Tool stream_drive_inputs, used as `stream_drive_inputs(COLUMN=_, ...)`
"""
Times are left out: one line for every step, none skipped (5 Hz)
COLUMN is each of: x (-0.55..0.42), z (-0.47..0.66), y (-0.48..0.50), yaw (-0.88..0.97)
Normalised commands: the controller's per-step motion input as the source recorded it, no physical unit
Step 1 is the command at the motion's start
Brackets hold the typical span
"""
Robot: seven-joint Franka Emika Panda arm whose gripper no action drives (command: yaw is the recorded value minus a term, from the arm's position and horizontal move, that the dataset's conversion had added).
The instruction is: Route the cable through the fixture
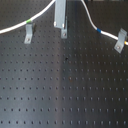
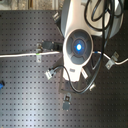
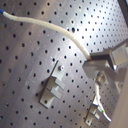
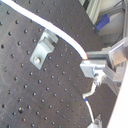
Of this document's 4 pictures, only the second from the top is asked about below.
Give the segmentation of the grey gripper body blue light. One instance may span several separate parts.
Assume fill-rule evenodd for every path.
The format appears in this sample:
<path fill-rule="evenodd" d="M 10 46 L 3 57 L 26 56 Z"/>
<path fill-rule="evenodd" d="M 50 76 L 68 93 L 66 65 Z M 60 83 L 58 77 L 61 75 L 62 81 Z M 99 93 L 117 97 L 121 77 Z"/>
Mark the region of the grey gripper body blue light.
<path fill-rule="evenodd" d="M 63 43 L 63 61 L 66 68 L 63 77 L 77 82 L 80 79 L 81 69 L 89 62 L 92 52 L 91 35 L 82 29 L 71 31 Z"/>

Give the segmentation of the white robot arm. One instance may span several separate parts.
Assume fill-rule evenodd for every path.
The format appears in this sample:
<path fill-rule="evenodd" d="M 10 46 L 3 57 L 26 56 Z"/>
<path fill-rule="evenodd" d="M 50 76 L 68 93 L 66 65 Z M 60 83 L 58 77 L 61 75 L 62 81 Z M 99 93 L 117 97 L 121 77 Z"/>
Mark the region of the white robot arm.
<path fill-rule="evenodd" d="M 123 20 L 124 0 L 65 0 L 61 15 L 63 43 L 63 77 L 77 82 L 82 67 L 87 65 L 93 54 L 93 36 L 102 36 L 102 16 L 105 29 L 114 16 L 111 36 L 120 29 Z"/>

